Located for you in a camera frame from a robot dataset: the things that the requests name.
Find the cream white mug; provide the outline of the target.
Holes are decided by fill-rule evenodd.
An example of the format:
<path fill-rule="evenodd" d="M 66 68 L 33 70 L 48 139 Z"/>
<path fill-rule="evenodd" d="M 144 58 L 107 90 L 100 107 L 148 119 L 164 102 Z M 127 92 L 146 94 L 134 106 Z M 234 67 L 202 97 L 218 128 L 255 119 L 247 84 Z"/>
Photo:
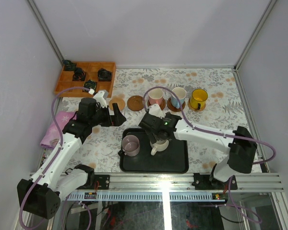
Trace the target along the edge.
<path fill-rule="evenodd" d="M 169 146 L 169 141 L 168 140 L 161 140 L 157 141 L 156 143 L 150 142 L 150 146 L 152 147 L 151 150 L 151 155 L 154 156 L 157 152 L 162 152 L 167 149 Z"/>

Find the purple mug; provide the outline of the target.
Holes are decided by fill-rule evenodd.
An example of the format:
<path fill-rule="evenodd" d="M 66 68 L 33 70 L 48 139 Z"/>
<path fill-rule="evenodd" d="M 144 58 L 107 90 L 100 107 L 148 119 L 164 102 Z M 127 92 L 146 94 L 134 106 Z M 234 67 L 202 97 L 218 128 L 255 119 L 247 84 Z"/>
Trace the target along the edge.
<path fill-rule="evenodd" d="M 126 155 L 130 157 L 136 156 L 140 151 L 140 141 L 134 135 L 127 135 L 122 139 L 121 150 L 119 156 Z"/>

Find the woven rattan coaster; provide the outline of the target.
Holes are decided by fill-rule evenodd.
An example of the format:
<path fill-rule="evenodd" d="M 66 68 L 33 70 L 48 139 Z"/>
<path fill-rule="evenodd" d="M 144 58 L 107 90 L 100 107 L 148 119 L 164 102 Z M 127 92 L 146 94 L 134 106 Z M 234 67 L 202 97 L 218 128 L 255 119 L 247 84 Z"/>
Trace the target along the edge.
<path fill-rule="evenodd" d="M 117 106 L 118 106 L 120 111 L 122 111 L 124 109 L 124 107 L 125 107 L 125 101 L 122 98 L 119 98 L 119 97 L 112 98 L 109 101 L 109 108 L 112 111 L 114 110 L 114 108 L 113 108 L 114 104 L 117 104 Z"/>
<path fill-rule="evenodd" d="M 188 99 L 188 107 L 189 107 L 189 109 L 191 109 L 192 111 L 195 111 L 195 112 L 199 112 L 199 111 L 203 111 L 204 109 L 205 109 L 205 107 L 206 107 L 206 104 L 203 106 L 203 107 L 201 107 L 200 109 L 195 109 L 195 108 L 193 108 L 192 106 L 191 106 L 191 99 L 189 98 Z"/>

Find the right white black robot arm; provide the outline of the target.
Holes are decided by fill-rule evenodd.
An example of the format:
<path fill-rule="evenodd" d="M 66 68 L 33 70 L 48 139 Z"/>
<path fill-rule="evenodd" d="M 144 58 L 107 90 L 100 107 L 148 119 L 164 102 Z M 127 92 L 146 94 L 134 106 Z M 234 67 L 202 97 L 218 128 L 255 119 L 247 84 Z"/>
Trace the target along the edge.
<path fill-rule="evenodd" d="M 167 112 L 163 118 L 145 113 L 139 123 L 151 143 L 162 140 L 183 140 L 201 143 L 227 154 L 213 167 L 209 183 L 220 189 L 236 173 L 252 171 L 257 144 L 247 128 L 216 129 L 202 125 L 192 126 L 184 118 Z"/>

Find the yellow mug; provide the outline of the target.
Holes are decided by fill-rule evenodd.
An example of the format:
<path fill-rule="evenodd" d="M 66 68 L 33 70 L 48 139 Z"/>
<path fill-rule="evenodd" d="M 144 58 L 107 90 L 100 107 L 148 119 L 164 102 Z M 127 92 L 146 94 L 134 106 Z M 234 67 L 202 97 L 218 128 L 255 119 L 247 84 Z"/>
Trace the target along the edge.
<path fill-rule="evenodd" d="M 208 93 L 205 90 L 195 89 L 191 95 L 190 105 L 192 108 L 200 110 L 205 106 L 207 99 Z"/>

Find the blue mug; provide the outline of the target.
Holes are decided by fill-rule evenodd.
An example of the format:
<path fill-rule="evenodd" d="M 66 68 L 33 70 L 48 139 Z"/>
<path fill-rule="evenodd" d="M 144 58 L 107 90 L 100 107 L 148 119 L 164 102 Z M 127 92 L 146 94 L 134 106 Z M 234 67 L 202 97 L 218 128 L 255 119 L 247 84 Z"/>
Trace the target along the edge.
<path fill-rule="evenodd" d="M 173 94 L 171 96 L 171 104 L 175 108 L 179 109 L 180 105 L 182 105 L 185 102 L 187 92 L 182 87 L 176 87 L 172 90 L 172 92 Z"/>

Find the pink mug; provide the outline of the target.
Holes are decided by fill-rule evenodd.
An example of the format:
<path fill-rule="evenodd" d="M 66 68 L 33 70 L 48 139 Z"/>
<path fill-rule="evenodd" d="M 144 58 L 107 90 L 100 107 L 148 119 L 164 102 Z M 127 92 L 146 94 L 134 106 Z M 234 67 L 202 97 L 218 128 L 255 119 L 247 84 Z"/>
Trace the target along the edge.
<path fill-rule="evenodd" d="M 152 89 L 148 93 L 149 103 L 161 105 L 163 102 L 163 91 L 160 88 Z"/>

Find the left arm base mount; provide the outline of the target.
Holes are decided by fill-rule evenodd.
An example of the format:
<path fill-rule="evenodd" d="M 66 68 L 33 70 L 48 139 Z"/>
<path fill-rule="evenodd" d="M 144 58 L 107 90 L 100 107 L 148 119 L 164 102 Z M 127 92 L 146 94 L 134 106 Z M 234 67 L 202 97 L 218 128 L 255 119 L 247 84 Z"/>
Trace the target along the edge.
<path fill-rule="evenodd" d="M 110 175 L 95 174 L 94 168 L 79 164 L 75 166 L 67 175 L 72 175 L 72 183 L 76 184 L 75 189 L 79 190 L 108 190 L 110 183 Z"/>

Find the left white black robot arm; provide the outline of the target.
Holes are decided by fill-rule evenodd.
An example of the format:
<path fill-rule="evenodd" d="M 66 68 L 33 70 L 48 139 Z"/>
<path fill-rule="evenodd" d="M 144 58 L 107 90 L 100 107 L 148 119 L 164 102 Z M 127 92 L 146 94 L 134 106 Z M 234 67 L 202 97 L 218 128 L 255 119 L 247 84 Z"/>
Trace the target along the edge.
<path fill-rule="evenodd" d="M 61 201 L 78 188 L 90 189 L 96 185 L 94 169 L 79 164 L 71 173 L 61 178 L 63 169 L 92 133 L 93 127 L 119 127 L 126 118 L 118 104 L 102 107 L 94 98 L 83 98 L 75 117 L 62 130 L 62 137 L 41 168 L 29 180 L 22 179 L 17 185 L 20 211 L 26 211 L 44 219 L 54 217 Z"/>

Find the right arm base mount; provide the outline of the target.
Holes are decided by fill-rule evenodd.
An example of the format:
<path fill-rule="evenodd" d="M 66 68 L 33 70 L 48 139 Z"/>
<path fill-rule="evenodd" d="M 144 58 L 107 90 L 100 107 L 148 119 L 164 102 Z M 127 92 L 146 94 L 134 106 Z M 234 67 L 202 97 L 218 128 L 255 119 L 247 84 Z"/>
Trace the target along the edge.
<path fill-rule="evenodd" d="M 196 190 L 224 190 L 228 188 L 228 185 L 230 185 L 231 190 L 238 189 L 237 183 L 233 183 L 233 181 L 236 180 L 235 176 L 233 176 L 232 182 L 229 184 L 229 180 L 226 182 L 216 180 L 213 177 L 214 171 L 215 166 L 212 168 L 210 174 L 194 173 L 192 186 L 194 186 Z"/>

